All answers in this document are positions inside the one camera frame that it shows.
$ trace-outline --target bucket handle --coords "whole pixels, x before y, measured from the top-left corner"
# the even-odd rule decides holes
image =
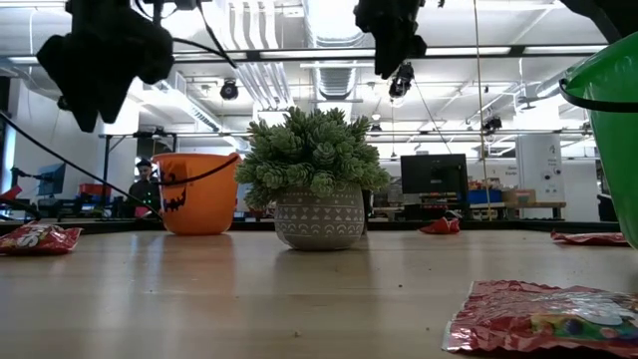
[[[197,175],[188,179],[180,179],[180,180],[172,180],[172,181],[168,181],[168,182],[156,182],[157,185],[178,185],[178,184],[185,184],[185,183],[189,183],[192,181],[196,181],[196,180],[201,180],[204,178],[207,178],[208,176],[214,175],[216,173],[218,173],[219,171],[227,168],[228,166],[234,164],[237,160],[239,159],[239,155],[238,154],[232,154],[230,156],[230,160],[226,161],[223,165],[214,168],[210,171],[207,171],[201,175]]]
[[[571,95],[567,92],[567,79],[561,79],[558,82],[558,89],[560,90],[560,95],[573,106],[591,110],[591,111],[600,111],[600,112],[608,112],[608,113],[619,113],[619,114],[638,114],[638,103],[632,102],[609,102],[609,101],[596,101],[596,100],[588,100],[583,99],[574,95]]]

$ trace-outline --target cardboard box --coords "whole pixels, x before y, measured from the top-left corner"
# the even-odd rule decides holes
[[[534,189],[508,189],[502,192],[502,201],[505,203],[535,203],[536,190]]]

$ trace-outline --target jack-o'-lantern face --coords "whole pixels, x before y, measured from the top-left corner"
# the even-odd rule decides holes
[[[167,162],[161,163],[159,170],[161,172],[161,181],[170,183],[177,180],[185,180],[188,178],[188,170],[184,162]],[[186,187],[188,183],[165,185],[162,191],[163,201],[162,207],[164,212],[176,211],[186,205]]]

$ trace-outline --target white patterned pot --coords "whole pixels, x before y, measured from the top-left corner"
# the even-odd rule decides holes
[[[294,249],[347,249],[361,238],[363,225],[358,185],[344,185],[321,198],[308,188],[293,187],[277,200],[277,236]]]

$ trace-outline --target table surface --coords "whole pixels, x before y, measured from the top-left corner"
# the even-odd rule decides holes
[[[454,358],[442,338],[473,280],[638,291],[637,263],[525,231],[373,231],[319,253],[273,232],[86,235],[0,257],[0,358]]]

